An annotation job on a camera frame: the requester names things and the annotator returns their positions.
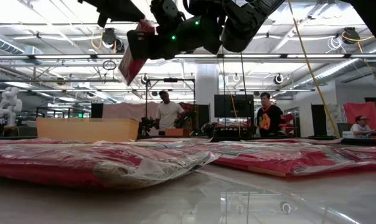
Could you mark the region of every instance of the person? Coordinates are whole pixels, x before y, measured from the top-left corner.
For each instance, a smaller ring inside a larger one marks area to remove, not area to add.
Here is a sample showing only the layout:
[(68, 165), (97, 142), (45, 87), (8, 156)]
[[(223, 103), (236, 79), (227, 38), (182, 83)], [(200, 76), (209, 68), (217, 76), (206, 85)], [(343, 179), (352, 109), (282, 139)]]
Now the person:
[(159, 124), (159, 135), (164, 135), (164, 130), (174, 128), (174, 122), (178, 114), (184, 113), (184, 109), (175, 102), (171, 102), (166, 91), (160, 91), (162, 103), (157, 108), (156, 122)]
[(355, 117), (355, 122), (356, 124), (353, 124), (350, 131), (354, 133), (356, 138), (370, 138), (370, 134), (375, 132), (368, 126), (369, 119), (366, 116)]
[(279, 107), (272, 105), (270, 94), (260, 95), (262, 107), (257, 112), (257, 126), (261, 137), (279, 136), (283, 133), (284, 116)]

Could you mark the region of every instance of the ceiling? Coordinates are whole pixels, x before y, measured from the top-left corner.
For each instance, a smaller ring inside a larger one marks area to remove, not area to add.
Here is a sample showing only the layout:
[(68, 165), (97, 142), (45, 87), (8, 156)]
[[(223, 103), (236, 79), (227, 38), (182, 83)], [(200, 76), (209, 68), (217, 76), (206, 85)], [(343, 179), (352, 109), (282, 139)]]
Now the ceiling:
[[(21, 1), (27, 2), (26, 0), (0, 0), (0, 34), (14, 41), (15, 44), (34, 46), (41, 50), (43, 54), (113, 54), (112, 50), (107, 49), (103, 45), (99, 49), (96, 48), (100, 44), (99, 38), (103, 29), (96, 24), (98, 13), (95, 7), (85, 2), (80, 4), (73, 0), (33, 0), (30, 1), (30, 4), (33, 6), (32, 10), (21, 3)], [(155, 22), (149, 10), (149, 0), (132, 1), (144, 12), (148, 20)], [(363, 20), (349, 4), (339, 1), (336, 3), (319, 7), (313, 19), (306, 19), (309, 12), (316, 6), (316, 1), (293, 1), (294, 16), (299, 22), (303, 23), (300, 33), (303, 36), (303, 40), (305, 40), (304, 47), (307, 53), (333, 54), (340, 53), (342, 48), (347, 52), (358, 51), (357, 45), (342, 44), (337, 50), (331, 48), (332, 37), (337, 33), (342, 33), (345, 27), (355, 27), (361, 37), (372, 36), (372, 33), (368, 30)], [(176, 4), (187, 17), (190, 17), (182, 7), (182, 0), (176, 0)], [(122, 39), (125, 45), (128, 45), (126, 33), (131, 29), (135, 29), (136, 24), (132, 22), (109, 22), (107, 27), (115, 28), (117, 36)], [(303, 50), (297, 35), (293, 35), (287, 41), (283, 40), (283, 37), (289, 34), (293, 27), (294, 24), (288, 4), (284, 3), (269, 16), (244, 53), (301, 54)], [(374, 38), (362, 42), (362, 45), (365, 46), (372, 42), (375, 42)], [(221, 52), (228, 53), (224, 49), (220, 49)], [(197, 49), (195, 53), (208, 54), (204, 49)], [(0, 54), (6, 54), (6, 52), (0, 50)], [(87, 88), (125, 90), (129, 88), (143, 88), (141, 78), (144, 74), (149, 78), (195, 78), (197, 71), (196, 64), (198, 63), (195, 60), (148, 61), (131, 86), (126, 86), (123, 82), (110, 82), (112, 78), (121, 78), (118, 69), (107, 73), (105, 70), (102, 70), (98, 73), (102, 62), (99, 60), (95, 63), (95, 67), (92, 66), (93, 62), (87, 63), (87, 60), (46, 60), (41, 66), (35, 66), (35, 68), (34, 65), (21, 61), (1, 60), (0, 64), (8, 67), (11, 65), (12, 68), (31, 78), (34, 76), (34, 73), (35, 75), (41, 74), (40, 78), (45, 79), (59, 77), (66, 79), (99, 79), (104, 78), (104, 75), (107, 74), (108, 82), (89, 83), (88, 85), (87, 83), (81, 84), (87, 86)], [(219, 72), (221, 75), (225, 75), (228, 89), (243, 88), (240, 78), (242, 76), (242, 64), (240, 62), (225, 62), (223, 64), (220, 60), (213, 60), (206, 63), (219, 65)], [(327, 64), (327, 62), (320, 61), (312, 63), (311, 66), (314, 70), (317, 70)], [(243, 73), (247, 88), (275, 89), (287, 84), (293, 84), (309, 72), (306, 64), (303, 62), (253, 61), (243, 63)], [(281, 86), (274, 86), (273, 77), (277, 74), (282, 74), (284, 77), (289, 78), (285, 78)], [(56, 83), (47, 83), (46, 85), (42, 86), (42, 88), (73, 90), (77, 86), (70, 83), (62, 86)], [(192, 87), (187, 83), (159, 83), (155, 89), (171, 88), (184, 89), (184, 91), (171, 93), (171, 98), (185, 100), (193, 97), (190, 90)], [(59, 96), (55, 93), (47, 94), (50, 96)], [(73, 95), (74, 97), (79, 96), (78, 100), (87, 97), (84, 93), (77, 92), (69, 94), (68, 97), (73, 98)], [(143, 101), (142, 93), (109, 92), (106, 95), (112, 97), (114, 102), (126, 100), (131, 102)], [(159, 99), (158, 96), (150, 96), (149, 98)]]

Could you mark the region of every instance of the yellow cable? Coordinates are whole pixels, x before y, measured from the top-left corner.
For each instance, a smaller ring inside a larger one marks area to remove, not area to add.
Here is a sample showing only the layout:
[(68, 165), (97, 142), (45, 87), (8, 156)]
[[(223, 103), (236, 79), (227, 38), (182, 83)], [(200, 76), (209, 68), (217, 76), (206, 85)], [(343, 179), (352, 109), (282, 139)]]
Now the yellow cable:
[(321, 100), (322, 100), (322, 103), (325, 107), (325, 112), (327, 114), (327, 117), (329, 118), (329, 121), (331, 122), (332, 124), (332, 127), (333, 127), (333, 130), (335, 131), (335, 135), (337, 136), (337, 138), (340, 138), (340, 134), (339, 134), (339, 130), (337, 129), (336, 127), (336, 124), (335, 122), (333, 121), (332, 119), (332, 116), (331, 116), (331, 113), (329, 112), (328, 108), (327, 108), (327, 105), (326, 105), (326, 102), (325, 102), (325, 99), (324, 99), (324, 95), (322, 94), (321, 92), (321, 89), (318, 85), (318, 81), (317, 79), (315, 78), (315, 75), (314, 75), (314, 72), (310, 66), (310, 63), (309, 63), (309, 60), (308, 60), (308, 57), (307, 57), (307, 53), (306, 53), (306, 49), (304, 48), (304, 44), (303, 44), (303, 40), (301, 39), (301, 35), (300, 35), (300, 31), (299, 31), (299, 28), (298, 28), (298, 23), (296, 22), (296, 20), (294, 19), (294, 14), (293, 14), (293, 8), (292, 8), (292, 3), (291, 3), (291, 0), (288, 0), (289, 2), (289, 8), (290, 8), (290, 12), (292, 13), (292, 17), (293, 17), (293, 22), (294, 22), (294, 26), (296, 28), (296, 32), (299, 36), (299, 40), (300, 40), (300, 44), (301, 44), (301, 48), (303, 50), (303, 54), (304, 54), (304, 58), (306, 59), (306, 63), (307, 63), (307, 66), (308, 66), (308, 70), (310, 71), (310, 74), (311, 76), (313, 77), (313, 81), (314, 81), (314, 84), (315, 86), (317, 87), (317, 90), (318, 90), (318, 93), (319, 93), (319, 96), (321, 97)]
[(103, 36), (103, 32), (101, 33), (100, 45), (98, 47), (94, 44), (94, 38), (91, 39), (91, 45), (93, 46), (93, 48), (95, 48), (95, 49), (101, 48), (101, 46), (102, 46), (102, 36)]
[[(235, 113), (235, 118), (237, 119), (238, 121), (238, 115), (237, 115), (237, 111), (235, 109), (235, 103), (233, 101), (233, 97), (232, 97), (232, 92), (230, 92), (230, 96), (231, 96), (231, 100), (232, 100), (232, 108), (233, 108), (233, 112)], [(240, 125), (238, 125), (238, 132), (239, 132), (239, 138), (240, 138)]]
[(375, 36), (371, 36), (371, 37), (366, 37), (366, 38), (364, 38), (364, 39), (359, 39), (359, 40), (357, 40), (357, 39), (351, 39), (351, 38), (346, 37), (346, 36), (344, 35), (345, 33), (347, 33), (347, 32), (344, 31), (343, 34), (342, 34), (343, 38), (345, 38), (345, 39), (347, 39), (347, 40), (351, 40), (351, 41), (356, 41), (356, 42), (366, 41), (366, 40), (369, 40), (369, 39), (372, 39), (372, 38), (375, 37)]
[[(363, 54), (364, 52), (362, 51), (362, 47), (361, 47), (361, 44), (360, 42), (357, 42), (358, 44), (358, 48), (360, 49), (360, 52)], [(374, 74), (374, 71), (372, 71), (372, 68), (370, 67), (370, 65), (368, 64), (368, 62), (365, 60), (365, 63), (367, 64), (372, 76), (374, 77), (374, 80), (376, 80), (376, 75)]]

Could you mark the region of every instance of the black shirt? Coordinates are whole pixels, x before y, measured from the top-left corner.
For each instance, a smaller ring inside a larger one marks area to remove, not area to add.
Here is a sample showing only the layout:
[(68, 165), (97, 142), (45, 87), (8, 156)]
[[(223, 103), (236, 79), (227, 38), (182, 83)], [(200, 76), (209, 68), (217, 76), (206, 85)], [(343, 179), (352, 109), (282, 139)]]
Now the black shirt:
[(260, 136), (267, 137), (277, 134), (283, 124), (283, 113), (275, 105), (269, 105), (266, 108), (260, 108), (257, 112), (257, 126), (260, 129)]

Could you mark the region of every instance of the hair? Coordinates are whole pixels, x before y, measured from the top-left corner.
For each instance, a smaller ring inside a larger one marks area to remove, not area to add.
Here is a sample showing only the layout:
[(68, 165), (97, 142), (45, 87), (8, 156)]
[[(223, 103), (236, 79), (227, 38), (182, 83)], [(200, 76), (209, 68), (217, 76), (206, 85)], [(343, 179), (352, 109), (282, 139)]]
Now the hair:
[(268, 99), (271, 98), (271, 95), (267, 92), (261, 93), (260, 98), (262, 98), (263, 96), (267, 96)]
[(360, 121), (362, 117), (363, 117), (362, 115), (356, 116), (355, 117), (355, 122), (358, 124), (358, 121)]

